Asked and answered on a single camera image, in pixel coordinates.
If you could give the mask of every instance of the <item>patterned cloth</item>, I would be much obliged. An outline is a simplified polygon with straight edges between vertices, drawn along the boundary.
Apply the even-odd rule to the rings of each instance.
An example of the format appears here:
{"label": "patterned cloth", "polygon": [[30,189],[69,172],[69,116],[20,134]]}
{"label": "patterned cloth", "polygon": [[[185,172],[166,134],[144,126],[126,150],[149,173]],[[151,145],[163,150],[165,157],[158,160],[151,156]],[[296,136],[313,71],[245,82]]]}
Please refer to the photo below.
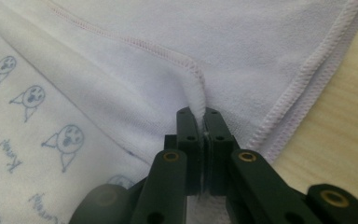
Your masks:
{"label": "patterned cloth", "polygon": [[[68,223],[144,178],[175,113],[273,161],[358,30],[358,0],[0,0],[0,223]],[[187,223],[228,223],[190,198]]]}

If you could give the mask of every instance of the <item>white terry cloth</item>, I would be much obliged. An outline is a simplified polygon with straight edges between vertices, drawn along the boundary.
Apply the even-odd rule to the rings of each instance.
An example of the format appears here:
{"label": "white terry cloth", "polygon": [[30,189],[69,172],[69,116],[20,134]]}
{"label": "white terry cloth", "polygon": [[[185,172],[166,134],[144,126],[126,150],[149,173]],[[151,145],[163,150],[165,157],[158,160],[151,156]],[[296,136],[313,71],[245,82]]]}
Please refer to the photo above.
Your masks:
{"label": "white terry cloth", "polygon": [[[0,223],[68,223],[147,175],[175,112],[273,161],[358,29],[358,0],[0,0]],[[228,223],[222,199],[188,223]]]}

